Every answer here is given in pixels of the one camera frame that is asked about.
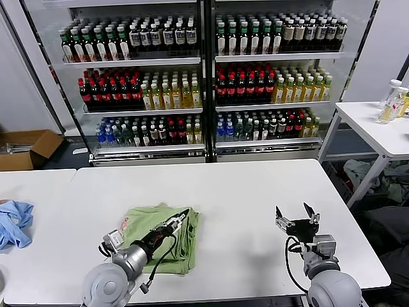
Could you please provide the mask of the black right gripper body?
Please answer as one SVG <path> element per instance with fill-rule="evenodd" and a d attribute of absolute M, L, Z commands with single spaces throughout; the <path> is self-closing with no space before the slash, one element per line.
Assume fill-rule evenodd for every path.
<path fill-rule="evenodd" d="M 319 223 L 311 223 L 310 219 L 298 219 L 290 221 L 286 227 L 286 234 L 296 237 L 299 242 L 304 244 L 312 243 L 314 236 L 319 230 Z"/>

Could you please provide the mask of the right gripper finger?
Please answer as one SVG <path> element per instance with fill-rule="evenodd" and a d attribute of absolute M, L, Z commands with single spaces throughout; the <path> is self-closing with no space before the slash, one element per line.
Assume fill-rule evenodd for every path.
<path fill-rule="evenodd" d="M 320 214 L 315 213 L 314 209 L 310 207 L 307 203 L 303 203 L 305 211 L 307 212 L 307 215 L 309 216 L 309 219 L 307 220 L 309 224 L 311 225 L 319 225 L 320 221 Z"/>
<path fill-rule="evenodd" d="M 295 223 L 293 221 L 290 221 L 287 217 L 283 216 L 278 206 L 275 207 L 275 224 L 284 233 L 287 233 L 288 230 L 293 229 L 293 227 L 295 226 Z"/>

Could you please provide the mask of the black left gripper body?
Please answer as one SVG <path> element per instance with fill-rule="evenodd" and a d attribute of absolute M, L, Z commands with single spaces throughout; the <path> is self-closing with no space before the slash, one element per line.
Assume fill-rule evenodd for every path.
<path fill-rule="evenodd" d="M 175 222 L 168 221 L 156 226 L 150 230 L 141 241 L 149 250 L 157 250 L 163 243 L 164 239 L 170 237 L 175 230 Z"/>

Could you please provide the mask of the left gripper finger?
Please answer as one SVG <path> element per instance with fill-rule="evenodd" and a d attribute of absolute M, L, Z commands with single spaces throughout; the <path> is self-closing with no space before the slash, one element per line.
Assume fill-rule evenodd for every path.
<path fill-rule="evenodd" d="M 190 209 L 187 208 L 183 210 L 182 212 L 173 215 L 171 218 L 172 229 L 179 230 L 183 224 L 183 221 L 187 218 L 189 212 L 190 212 Z"/>
<path fill-rule="evenodd" d="M 180 226 L 183 223 L 183 220 L 185 219 L 185 213 L 180 212 L 177 213 L 173 216 L 171 216 L 169 219 L 163 222 L 164 226 Z"/>

